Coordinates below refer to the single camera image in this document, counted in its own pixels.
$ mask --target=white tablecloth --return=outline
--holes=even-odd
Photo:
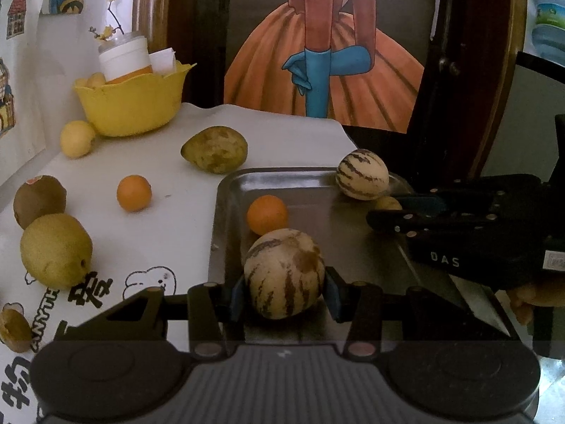
[[[180,148],[213,125],[229,126],[245,136],[249,155],[242,168],[334,167],[355,148],[336,121],[184,104],[178,116],[156,132],[104,140],[78,160],[59,154],[40,173],[57,177],[67,189],[67,213],[78,218],[94,243],[85,288],[50,290],[31,282],[29,275],[26,279],[19,252],[22,229],[11,205],[0,212],[0,305],[21,306],[33,327],[36,348],[53,338],[61,320],[78,325],[124,296],[159,285],[159,280],[167,283],[167,294],[184,293],[207,280],[216,189],[222,177],[194,168],[180,156]],[[139,213],[124,212],[116,200],[119,181],[131,174],[146,177],[153,190],[151,206]],[[171,324],[168,338],[186,349],[186,323]],[[38,406],[28,376],[32,357],[32,352],[16,355],[0,344],[0,424],[35,422]]]

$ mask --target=label sticker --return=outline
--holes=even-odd
[[[38,175],[37,177],[30,178],[26,183],[28,185],[33,185],[36,181],[41,180],[43,175]]]
[[[553,3],[541,3],[537,6],[536,24],[552,25],[565,29],[565,8]]]
[[[565,272],[565,252],[555,252],[554,250],[545,251],[543,268],[552,271]]]

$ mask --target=blue glove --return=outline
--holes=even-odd
[[[310,90],[306,92],[306,116],[312,118],[328,117],[329,71],[332,51],[313,52],[304,50],[306,74]]]
[[[309,83],[308,76],[306,75],[306,51],[290,56],[284,62],[282,69],[292,73],[292,82],[298,87],[300,95],[304,95],[306,91],[312,89],[312,85]]]
[[[363,46],[348,46],[332,52],[331,76],[359,75],[371,69],[371,56]]]
[[[282,69],[292,73],[292,82],[298,87],[300,95],[312,89],[306,75],[306,51],[290,56]],[[363,46],[348,46],[332,52],[330,76],[359,75],[367,73],[370,69],[371,56]]]

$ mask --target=pepino melon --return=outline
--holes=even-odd
[[[312,306],[321,294],[325,271],[314,240],[295,229],[267,233],[245,257],[251,304],[267,319],[284,319]]]
[[[369,150],[349,153],[337,166],[335,181],[350,198],[371,201],[389,188],[389,173],[380,157]]]

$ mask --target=yellow fruit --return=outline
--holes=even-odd
[[[312,306],[324,287],[325,274],[317,244],[295,229],[267,233],[245,257],[251,304],[267,319],[284,319]]]
[[[61,151],[68,158],[81,158],[89,154],[96,140],[94,127],[86,121],[71,121],[61,131]]]
[[[7,308],[0,313],[0,338],[11,351],[21,354],[31,348],[32,329],[22,314]]]
[[[360,201],[371,201],[389,188],[389,173],[380,157],[369,150],[349,153],[337,166],[337,186],[343,193]]]
[[[373,207],[375,210],[402,210],[400,203],[391,196],[382,196],[373,201]]]
[[[106,78],[103,73],[94,73],[90,78],[87,80],[87,87],[100,87],[106,84]]]
[[[46,287],[65,290],[90,272],[92,240],[76,218],[50,213],[24,230],[20,253],[30,276]]]
[[[79,78],[75,81],[76,87],[89,87],[88,80],[86,78]]]
[[[245,162],[248,144],[238,131],[226,126],[212,126],[188,140],[180,154],[203,171],[228,173]]]
[[[123,210],[128,212],[143,210],[151,202],[151,185],[141,175],[129,175],[118,185],[116,197]]]
[[[247,222],[250,230],[262,236],[275,229],[287,228],[288,210],[277,196],[261,196],[249,206]]]

